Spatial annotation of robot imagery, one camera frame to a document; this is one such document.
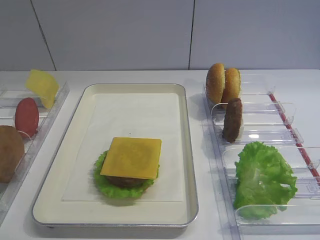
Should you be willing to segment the orange cheese slice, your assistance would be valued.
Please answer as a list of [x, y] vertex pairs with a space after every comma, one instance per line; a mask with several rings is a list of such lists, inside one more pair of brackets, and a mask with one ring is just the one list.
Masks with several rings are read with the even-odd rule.
[[156, 179], [162, 140], [157, 138], [114, 137], [100, 174], [109, 177]]

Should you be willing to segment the meat patty on tray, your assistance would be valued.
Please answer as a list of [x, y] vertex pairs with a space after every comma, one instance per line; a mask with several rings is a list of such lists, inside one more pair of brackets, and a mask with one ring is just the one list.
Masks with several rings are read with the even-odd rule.
[[143, 187], [149, 187], [153, 184], [152, 180], [144, 178], [133, 177], [120, 177], [120, 176], [103, 176], [109, 184], [116, 186], [120, 189], [138, 189]]

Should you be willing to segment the upright meat patty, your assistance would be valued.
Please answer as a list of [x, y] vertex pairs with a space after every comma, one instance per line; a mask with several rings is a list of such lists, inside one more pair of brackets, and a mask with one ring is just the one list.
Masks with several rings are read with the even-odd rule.
[[236, 97], [228, 101], [223, 121], [223, 138], [234, 143], [239, 136], [242, 125], [243, 105], [240, 98]]

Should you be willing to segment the lettuce leaf on tray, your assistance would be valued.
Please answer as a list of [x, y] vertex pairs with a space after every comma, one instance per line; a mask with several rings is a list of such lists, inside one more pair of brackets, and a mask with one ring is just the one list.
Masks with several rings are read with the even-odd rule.
[[133, 187], [119, 187], [112, 184], [106, 176], [100, 175], [108, 150], [104, 151], [94, 163], [93, 179], [96, 188], [106, 197], [113, 199], [137, 199], [155, 183], [153, 179], [147, 179], [144, 183]]

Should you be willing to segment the yellow cheese slice in rack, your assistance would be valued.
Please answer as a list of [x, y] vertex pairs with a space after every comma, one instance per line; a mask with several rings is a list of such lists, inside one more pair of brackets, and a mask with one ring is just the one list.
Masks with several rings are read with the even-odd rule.
[[59, 90], [59, 84], [52, 75], [45, 71], [31, 69], [25, 87], [40, 97], [46, 109], [52, 108]]

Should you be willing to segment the lettuce leaf in rack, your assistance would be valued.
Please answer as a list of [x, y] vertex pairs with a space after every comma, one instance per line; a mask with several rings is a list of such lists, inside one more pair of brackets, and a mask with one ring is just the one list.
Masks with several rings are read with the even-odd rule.
[[233, 207], [242, 218], [266, 219], [296, 195], [297, 177], [291, 166], [274, 146], [254, 141], [238, 154], [236, 188]]

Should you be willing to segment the red tomato slice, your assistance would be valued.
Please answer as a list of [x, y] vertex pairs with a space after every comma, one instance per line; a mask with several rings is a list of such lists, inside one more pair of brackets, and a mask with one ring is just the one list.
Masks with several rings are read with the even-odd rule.
[[14, 121], [15, 128], [23, 139], [31, 138], [37, 132], [39, 110], [33, 98], [24, 98], [18, 103]]

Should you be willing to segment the white paper tray liner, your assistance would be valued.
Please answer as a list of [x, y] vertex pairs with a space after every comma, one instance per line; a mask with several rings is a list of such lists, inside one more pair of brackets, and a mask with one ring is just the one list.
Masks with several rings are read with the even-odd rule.
[[184, 198], [179, 98], [173, 93], [97, 93], [73, 117], [75, 151], [63, 201], [100, 202], [93, 166], [114, 137], [161, 140], [159, 176], [143, 202], [181, 202]]

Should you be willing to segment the front bun half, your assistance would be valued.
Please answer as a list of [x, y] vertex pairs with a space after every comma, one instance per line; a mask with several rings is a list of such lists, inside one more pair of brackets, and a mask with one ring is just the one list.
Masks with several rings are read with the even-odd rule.
[[225, 89], [225, 66], [223, 63], [215, 63], [209, 68], [205, 89], [207, 96], [213, 103], [219, 104], [221, 102]]

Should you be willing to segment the bun half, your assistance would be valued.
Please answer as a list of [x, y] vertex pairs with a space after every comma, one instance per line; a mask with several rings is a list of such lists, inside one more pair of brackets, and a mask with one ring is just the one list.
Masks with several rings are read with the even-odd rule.
[[222, 94], [222, 103], [228, 103], [238, 98], [241, 89], [241, 75], [237, 68], [228, 68], [225, 71], [225, 89]]
[[205, 89], [207, 96], [213, 103], [219, 104], [221, 102], [225, 89], [225, 66], [223, 63], [215, 63], [209, 68]]

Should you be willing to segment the rear bun half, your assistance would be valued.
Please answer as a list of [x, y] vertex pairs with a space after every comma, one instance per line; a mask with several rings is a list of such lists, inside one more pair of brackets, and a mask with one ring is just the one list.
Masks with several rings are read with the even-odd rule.
[[225, 89], [222, 94], [222, 103], [228, 103], [238, 98], [241, 89], [241, 75], [237, 68], [228, 68], [225, 71]]

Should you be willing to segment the clear right acrylic rack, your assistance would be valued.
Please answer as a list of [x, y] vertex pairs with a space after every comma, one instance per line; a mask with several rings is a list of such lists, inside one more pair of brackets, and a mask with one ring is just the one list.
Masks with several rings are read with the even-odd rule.
[[[243, 74], [240, 99], [242, 126], [235, 142], [223, 138], [226, 104], [202, 95], [206, 146], [220, 232], [225, 240], [301, 240], [320, 237], [320, 143], [309, 143], [294, 122], [297, 108], [275, 94], [272, 77]], [[251, 142], [273, 146], [296, 177], [297, 192], [285, 205], [246, 205], [234, 208], [235, 162]]]

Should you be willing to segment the clear acrylic rack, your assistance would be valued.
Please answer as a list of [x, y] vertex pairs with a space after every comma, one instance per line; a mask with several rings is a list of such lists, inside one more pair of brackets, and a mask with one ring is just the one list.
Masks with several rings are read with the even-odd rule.
[[[235, 142], [223, 138], [226, 104], [202, 95], [206, 146], [220, 232], [225, 240], [301, 240], [320, 237], [320, 143], [309, 143], [294, 122], [297, 108], [275, 94], [272, 77], [243, 74], [240, 99], [242, 126]], [[246, 205], [234, 208], [235, 162], [251, 142], [273, 146], [296, 177], [297, 192], [285, 205]]]
[[37, 132], [32, 137], [23, 140], [24, 155], [16, 167], [12, 180], [9, 183], [2, 183], [0, 185], [1, 221], [3, 221], [7, 215], [69, 92], [70, 88], [68, 83], [63, 83], [56, 94], [54, 105], [50, 109], [46, 109], [42, 105], [40, 97], [33, 92], [29, 90], [8, 89], [4, 85], [0, 86], [1, 125], [15, 125], [16, 107], [24, 98], [34, 99], [39, 111]]

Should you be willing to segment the cream metal tray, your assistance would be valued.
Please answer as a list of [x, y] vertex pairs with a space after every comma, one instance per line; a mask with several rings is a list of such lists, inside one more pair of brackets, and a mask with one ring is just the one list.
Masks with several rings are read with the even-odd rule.
[[[159, 176], [139, 199], [105, 197], [94, 183], [94, 164], [114, 137], [162, 142]], [[184, 228], [198, 211], [185, 88], [86, 87], [33, 204], [34, 220], [53, 227]]]

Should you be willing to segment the brown bun in left rack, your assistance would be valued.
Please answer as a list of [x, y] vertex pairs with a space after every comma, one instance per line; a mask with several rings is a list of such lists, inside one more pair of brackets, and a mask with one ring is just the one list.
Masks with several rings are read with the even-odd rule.
[[25, 153], [20, 133], [12, 126], [0, 126], [0, 182], [9, 183]]

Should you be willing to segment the clear left acrylic rack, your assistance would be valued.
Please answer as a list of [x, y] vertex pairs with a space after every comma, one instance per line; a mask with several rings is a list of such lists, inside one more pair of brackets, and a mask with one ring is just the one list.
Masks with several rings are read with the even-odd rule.
[[24, 98], [34, 99], [39, 111], [37, 132], [32, 137], [23, 140], [24, 155], [16, 167], [12, 180], [9, 183], [2, 183], [0, 185], [1, 221], [3, 221], [7, 215], [69, 92], [70, 88], [68, 83], [63, 83], [56, 94], [54, 105], [50, 109], [46, 109], [42, 105], [40, 97], [33, 92], [29, 90], [8, 89], [4, 85], [0, 86], [1, 125], [15, 125], [16, 107]]

